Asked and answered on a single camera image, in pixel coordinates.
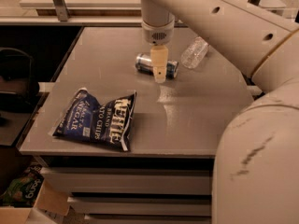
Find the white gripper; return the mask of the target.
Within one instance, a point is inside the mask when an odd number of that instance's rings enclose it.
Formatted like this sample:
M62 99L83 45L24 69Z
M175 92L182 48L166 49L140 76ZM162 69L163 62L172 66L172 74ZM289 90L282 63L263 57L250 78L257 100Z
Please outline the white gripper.
M175 17L172 14L160 18L144 18L142 21L143 37L151 45L156 45L150 49L150 58L157 83L164 83L166 80L168 48L165 44L173 37L174 24Z

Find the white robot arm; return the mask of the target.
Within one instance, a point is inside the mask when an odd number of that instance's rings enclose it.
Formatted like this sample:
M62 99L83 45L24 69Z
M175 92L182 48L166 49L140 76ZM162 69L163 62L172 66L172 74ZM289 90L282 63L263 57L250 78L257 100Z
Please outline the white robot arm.
M228 124L216 152L212 224L299 224L299 26L245 0L141 0L172 13L264 95Z

